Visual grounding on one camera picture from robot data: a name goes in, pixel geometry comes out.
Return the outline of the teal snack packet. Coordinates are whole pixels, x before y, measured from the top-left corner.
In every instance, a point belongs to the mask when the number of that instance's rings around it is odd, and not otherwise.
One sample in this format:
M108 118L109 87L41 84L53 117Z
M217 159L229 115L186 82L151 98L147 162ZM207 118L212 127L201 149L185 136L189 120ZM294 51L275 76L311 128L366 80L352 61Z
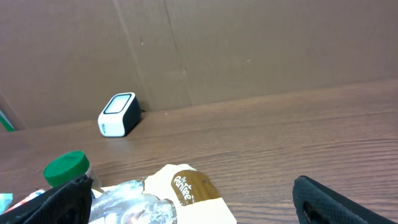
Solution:
M12 201L13 194L0 193L0 214L3 214L7 209L10 208Z

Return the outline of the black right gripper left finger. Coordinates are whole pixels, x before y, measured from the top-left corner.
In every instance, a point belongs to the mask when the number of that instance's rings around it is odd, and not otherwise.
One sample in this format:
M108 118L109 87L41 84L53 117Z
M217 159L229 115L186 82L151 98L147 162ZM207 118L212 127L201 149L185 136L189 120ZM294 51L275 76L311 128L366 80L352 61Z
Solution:
M93 179L85 174L54 187L1 215L4 224L87 224Z

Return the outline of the green lid jar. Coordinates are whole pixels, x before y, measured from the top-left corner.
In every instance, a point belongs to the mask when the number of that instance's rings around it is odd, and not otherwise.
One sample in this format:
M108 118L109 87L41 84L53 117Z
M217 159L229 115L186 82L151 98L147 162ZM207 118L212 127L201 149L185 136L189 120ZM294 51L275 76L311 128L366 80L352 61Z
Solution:
M58 187L75 177L85 174L93 179L93 188L102 183L83 151L68 152L49 163L43 171L44 179L51 187Z

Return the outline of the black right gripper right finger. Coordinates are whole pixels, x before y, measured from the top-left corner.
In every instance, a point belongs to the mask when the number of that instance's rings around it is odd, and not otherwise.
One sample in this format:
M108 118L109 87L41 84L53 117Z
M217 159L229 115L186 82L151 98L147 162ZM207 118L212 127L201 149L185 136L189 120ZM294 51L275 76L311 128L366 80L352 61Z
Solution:
M292 195L300 224L394 224L305 175L295 179Z

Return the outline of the orange tissue pack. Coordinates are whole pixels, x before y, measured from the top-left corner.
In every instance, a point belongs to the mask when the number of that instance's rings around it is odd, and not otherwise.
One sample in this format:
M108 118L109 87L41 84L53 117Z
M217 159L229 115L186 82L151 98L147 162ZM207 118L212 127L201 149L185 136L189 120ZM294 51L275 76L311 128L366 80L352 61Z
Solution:
M19 206L25 204L26 202L28 202L28 201L30 201L30 200L32 200L32 199L38 197L39 195L44 194L44 193L45 193L45 190L44 190L44 189L39 189L39 190L37 190L37 191L35 191L35 192L32 192L32 193L31 193L30 195L28 195L26 198L24 198L24 199L21 200L20 202L16 203L15 205L11 206L10 208L8 208L5 212L7 213L7 212L9 212L9 211L11 211L11 210L13 210L13 209L15 209L15 208L17 208L17 207L19 207Z

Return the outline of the beige Pantree snack bag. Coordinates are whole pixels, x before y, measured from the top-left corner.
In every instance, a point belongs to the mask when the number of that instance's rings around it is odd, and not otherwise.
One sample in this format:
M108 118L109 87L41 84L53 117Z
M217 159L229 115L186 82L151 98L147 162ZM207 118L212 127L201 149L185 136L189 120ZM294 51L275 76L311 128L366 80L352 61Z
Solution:
M236 224L206 174L188 164L167 164L155 174L95 193L90 224Z

